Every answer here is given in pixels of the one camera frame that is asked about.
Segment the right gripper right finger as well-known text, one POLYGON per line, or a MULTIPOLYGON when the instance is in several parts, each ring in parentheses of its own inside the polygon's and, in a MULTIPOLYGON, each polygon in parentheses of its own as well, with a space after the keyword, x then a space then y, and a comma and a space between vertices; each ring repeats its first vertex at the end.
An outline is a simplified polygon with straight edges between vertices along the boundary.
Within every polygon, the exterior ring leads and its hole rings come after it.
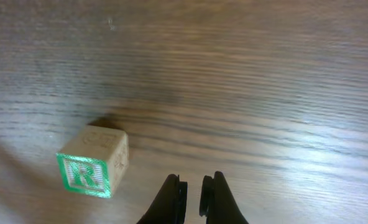
POLYGON ((248 224, 221 171, 204 176, 199 214, 206 217, 206 224, 248 224))

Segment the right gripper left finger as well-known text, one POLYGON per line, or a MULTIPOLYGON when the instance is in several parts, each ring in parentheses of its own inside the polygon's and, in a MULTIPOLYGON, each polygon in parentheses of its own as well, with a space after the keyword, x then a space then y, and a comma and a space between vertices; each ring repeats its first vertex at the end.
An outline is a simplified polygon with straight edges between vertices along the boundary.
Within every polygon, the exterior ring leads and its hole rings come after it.
POLYGON ((188 183, 169 174, 137 224, 184 224, 188 183))

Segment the green R block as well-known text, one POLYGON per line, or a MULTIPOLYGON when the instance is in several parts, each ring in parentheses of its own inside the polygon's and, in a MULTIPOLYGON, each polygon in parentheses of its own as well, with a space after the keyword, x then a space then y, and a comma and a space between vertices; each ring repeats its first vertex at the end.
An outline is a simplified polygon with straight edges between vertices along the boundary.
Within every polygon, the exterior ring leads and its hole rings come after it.
POLYGON ((88 125, 56 158, 67 190, 111 198, 129 167, 128 135, 120 129, 88 125))

